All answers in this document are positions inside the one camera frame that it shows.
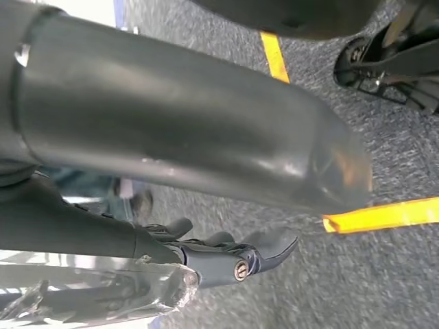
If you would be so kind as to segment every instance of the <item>bolt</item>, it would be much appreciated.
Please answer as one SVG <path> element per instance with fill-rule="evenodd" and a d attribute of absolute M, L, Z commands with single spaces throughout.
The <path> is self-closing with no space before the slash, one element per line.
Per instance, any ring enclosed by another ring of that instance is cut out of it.
<path fill-rule="evenodd" d="M 198 276 L 196 273 L 186 273 L 183 280 L 186 285 L 190 287 L 198 284 Z"/>
<path fill-rule="evenodd" d="M 238 281 L 243 281 L 249 275 L 249 264 L 240 260 L 234 267 L 234 277 Z"/>

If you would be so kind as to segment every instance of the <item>gray carpet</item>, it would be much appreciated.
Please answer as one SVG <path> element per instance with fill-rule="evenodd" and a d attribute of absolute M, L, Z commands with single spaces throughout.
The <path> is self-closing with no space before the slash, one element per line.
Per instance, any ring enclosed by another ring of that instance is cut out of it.
<path fill-rule="evenodd" d="M 394 14 L 378 12 L 376 31 Z M 128 25 L 143 34 L 268 73 L 259 35 L 187 0 L 131 0 Z M 343 90 L 332 65 L 346 39 L 281 40 L 292 83 L 327 101 L 363 136 L 374 159 L 375 204 L 439 195 L 439 119 Z M 153 186 L 152 221 L 193 221 L 204 238 L 228 230 L 242 238 L 288 225 L 298 250 L 274 271 L 233 287 L 200 291 L 162 321 L 164 328 L 423 328 L 439 325 L 439 226 L 326 234 L 321 220 L 255 204 Z"/>

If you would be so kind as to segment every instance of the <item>black frame tube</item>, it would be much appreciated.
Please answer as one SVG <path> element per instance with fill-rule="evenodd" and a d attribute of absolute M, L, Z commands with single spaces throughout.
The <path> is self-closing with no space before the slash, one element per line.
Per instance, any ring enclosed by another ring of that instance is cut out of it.
<path fill-rule="evenodd" d="M 60 14 L 29 29 L 12 104 L 25 147 L 5 158 L 326 214 L 368 197 L 361 144 L 302 89 Z"/>

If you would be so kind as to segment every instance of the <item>screw head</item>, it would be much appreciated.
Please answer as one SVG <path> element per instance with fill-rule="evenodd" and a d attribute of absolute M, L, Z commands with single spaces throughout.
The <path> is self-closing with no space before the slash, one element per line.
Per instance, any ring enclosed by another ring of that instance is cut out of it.
<path fill-rule="evenodd" d="M 243 281 L 249 275 L 249 264 L 245 260 L 240 260 L 234 267 L 234 277 L 237 281 Z"/>

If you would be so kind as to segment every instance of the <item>yellow floor marking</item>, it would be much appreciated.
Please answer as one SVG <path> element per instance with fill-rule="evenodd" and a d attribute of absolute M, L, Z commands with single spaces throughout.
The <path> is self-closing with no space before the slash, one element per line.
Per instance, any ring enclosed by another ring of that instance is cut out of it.
<path fill-rule="evenodd" d="M 323 216 L 327 232 L 342 234 L 439 223 L 439 197 Z"/>
<path fill-rule="evenodd" d="M 262 39 L 262 44 L 264 45 L 264 50 L 265 50 L 265 55 L 268 61 L 271 76 L 289 84 L 289 78 L 282 56 L 282 52 L 280 51 L 280 47 L 279 46 L 277 36 L 261 32 L 261 38 Z"/>

